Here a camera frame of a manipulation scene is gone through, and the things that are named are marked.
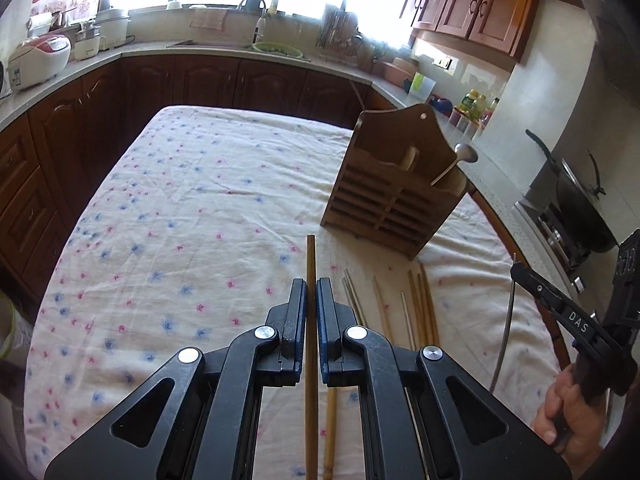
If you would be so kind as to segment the right hand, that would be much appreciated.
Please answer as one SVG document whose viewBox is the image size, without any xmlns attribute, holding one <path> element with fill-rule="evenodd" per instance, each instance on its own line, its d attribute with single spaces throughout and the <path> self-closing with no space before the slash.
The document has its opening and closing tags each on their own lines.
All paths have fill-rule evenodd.
<svg viewBox="0 0 640 480">
<path fill-rule="evenodd" d="M 556 376 L 548 388 L 544 403 L 538 408 L 532 429 L 548 445 L 554 446 L 556 434 L 553 419 L 562 414 L 572 435 L 559 454 L 579 479 L 594 463 L 602 451 L 600 439 L 605 422 L 605 398 L 599 396 L 587 403 L 580 385 L 574 383 L 570 364 Z"/>
</svg>

